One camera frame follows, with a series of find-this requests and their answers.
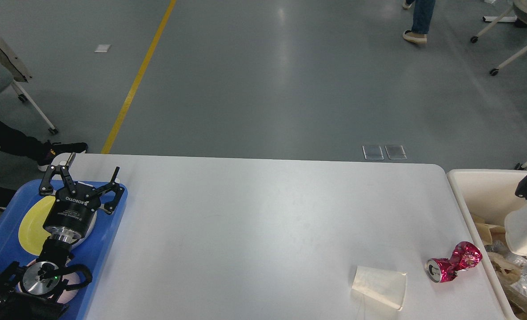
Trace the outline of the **red object under arm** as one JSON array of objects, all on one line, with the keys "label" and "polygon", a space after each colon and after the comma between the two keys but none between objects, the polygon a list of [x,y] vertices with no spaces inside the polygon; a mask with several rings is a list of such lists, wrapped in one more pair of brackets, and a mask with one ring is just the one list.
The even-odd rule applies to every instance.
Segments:
[{"label": "red object under arm", "polygon": [[455,246],[449,258],[428,259],[424,270],[433,282],[450,282],[460,271],[477,267],[482,259],[483,254],[477,246],[468,241],[461,241]]}]

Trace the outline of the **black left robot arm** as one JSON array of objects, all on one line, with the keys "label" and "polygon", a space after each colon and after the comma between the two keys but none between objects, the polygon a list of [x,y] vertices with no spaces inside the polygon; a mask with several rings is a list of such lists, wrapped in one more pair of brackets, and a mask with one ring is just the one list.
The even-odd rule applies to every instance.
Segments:
[{"label": "black left robot arm", "polygon": [[0,320],[82,320],[115,239],[127,189],[76,181],[75,154],[24,184],[0,218]]}]

